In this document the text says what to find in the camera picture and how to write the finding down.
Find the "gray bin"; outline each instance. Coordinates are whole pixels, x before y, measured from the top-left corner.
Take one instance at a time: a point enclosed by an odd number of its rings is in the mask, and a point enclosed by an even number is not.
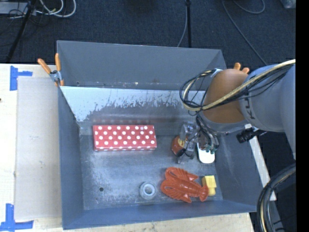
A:
[[[181,125],[195,119],[180,101],[181,85],[206,69],[225,69],[220,50],[58,41],[57,52],[66,85],[58,89],[63,229],[256,211],[263,185],[250,144],[240,144],[236,132],[219,136],[212,164],[197,155],[177,164],[170,149]],[[157,149],[93,150],[93,125],[128,123],[154,124]],[[198,175],[200,184],[214,175],[216,194],[192,203],[166,196],[160,185],[171,166]],[[144,182],[156,186],[151,200],[139,194]]]

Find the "yellow block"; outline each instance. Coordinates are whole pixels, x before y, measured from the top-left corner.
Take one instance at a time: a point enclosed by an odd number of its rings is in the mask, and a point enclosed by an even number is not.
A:
[[[202,178],[202,186],[207,185],[209,189],[209,196],[216,194],[216,180],[213,175],[207,175]]]

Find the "cardboard sheet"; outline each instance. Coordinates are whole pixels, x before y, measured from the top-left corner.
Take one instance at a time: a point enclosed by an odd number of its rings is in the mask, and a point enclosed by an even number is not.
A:
[[[18,78],[15,219],[61,216],[57,88]]]

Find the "gray carpet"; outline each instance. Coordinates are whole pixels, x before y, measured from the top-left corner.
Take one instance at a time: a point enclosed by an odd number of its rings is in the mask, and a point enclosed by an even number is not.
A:
[[[44,2],[59,8],[59,0]],[[66,13],[72,4],[65,0]],[[295,58],[296,8],[286,9],[280,0],[190,0],[182,41],[185,0],[76,0],[76,5],[68,18],[31,15],[9,62],[30,64],[43,58],[54,64],[57,40],[221,49],[227,67],[240,62],[251,70]],[[35,7],[42,10],[38,1]],[[22,22],[0,16],[1,63],[7,61]],[[284,134],[269,132],[259,142],[270,177],[295,161]],[[278,192],[276,206],[286,231],[296,231],[295,183]],[[258,231],[256,214],[251,215]]]

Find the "red polka dot box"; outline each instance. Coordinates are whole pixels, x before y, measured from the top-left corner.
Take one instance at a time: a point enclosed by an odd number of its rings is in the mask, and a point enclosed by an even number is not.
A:
[[[94,150],[154,150],[157,147],[153,125],[94,125]]]

